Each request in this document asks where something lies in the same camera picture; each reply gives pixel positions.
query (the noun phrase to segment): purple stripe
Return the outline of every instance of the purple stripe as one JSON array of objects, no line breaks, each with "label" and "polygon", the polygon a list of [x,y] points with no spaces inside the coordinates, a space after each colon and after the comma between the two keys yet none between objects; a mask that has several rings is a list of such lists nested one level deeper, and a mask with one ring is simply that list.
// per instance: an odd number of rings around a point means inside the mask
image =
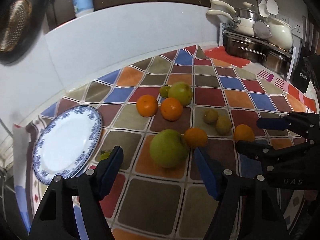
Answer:
[{"label": "purple stripe", "polygon": [[268,82],[271,82],[271,81],[273,80],[273,77],[274,77],[274,76],[275,76],[275,75],[270,74],[270,76],[268,77],[267,81],[268,81]]}]

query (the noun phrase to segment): frying pan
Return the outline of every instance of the frying pan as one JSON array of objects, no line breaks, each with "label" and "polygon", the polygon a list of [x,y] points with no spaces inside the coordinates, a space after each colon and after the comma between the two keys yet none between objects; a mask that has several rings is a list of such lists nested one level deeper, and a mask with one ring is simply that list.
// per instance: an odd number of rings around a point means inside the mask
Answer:
[{"label": "frying pan", "polygon": [[13,63],[35,41],[46,11],[47,0],[14,0],[0,19],[0,63]]}]

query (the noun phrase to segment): white spatula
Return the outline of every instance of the white spatula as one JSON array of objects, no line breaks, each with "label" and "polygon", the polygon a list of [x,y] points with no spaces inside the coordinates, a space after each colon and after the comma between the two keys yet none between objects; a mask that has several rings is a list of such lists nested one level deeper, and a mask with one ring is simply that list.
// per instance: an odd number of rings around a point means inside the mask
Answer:
[{"label": "white spatula", "polygon": [[259,10],[262,17],[269,17],[270,13],[267,10],[266,0],[261,0],[261,3],[259,4]]},{"label": "white spatula", "polygon": [[275,0],[268,0],[267,1],[267,10],[269,13],[272,13],[274,15],[279,13],[279,7]]}]

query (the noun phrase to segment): white plate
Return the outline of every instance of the white plate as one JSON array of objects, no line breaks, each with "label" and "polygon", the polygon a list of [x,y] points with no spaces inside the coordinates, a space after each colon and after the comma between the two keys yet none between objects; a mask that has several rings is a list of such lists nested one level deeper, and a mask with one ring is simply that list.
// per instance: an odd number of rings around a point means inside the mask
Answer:
[{"label": "white plate", "polygon": [[33,151],[38,180],[48,185],[55,175],[74,176],[93,153],[101,127],[101,116],[92,106],[75,106],[53,119]]}]

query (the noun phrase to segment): power socket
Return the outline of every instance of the power socket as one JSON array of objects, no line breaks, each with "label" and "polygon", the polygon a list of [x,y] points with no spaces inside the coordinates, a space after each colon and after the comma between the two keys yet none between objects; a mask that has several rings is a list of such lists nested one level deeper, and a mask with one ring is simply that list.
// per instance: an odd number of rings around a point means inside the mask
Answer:
[{"label": "power socket", "polygon": [[299,38],[302,39],[302,22],[298,22],[298,21],[295,21],[291,18],[289,18],[289,25],[291,26],[291,28],[295,28],[293,29],[291,32],[292,34],[298,36]]},{"label": "power socket", "polygon": [[284,16],[282,14],[277,14],[276,15],[276,19],[279,19],[279,20],[281,20],[281,21],[283,21],[285,23],[289,23],[289,17]]}]

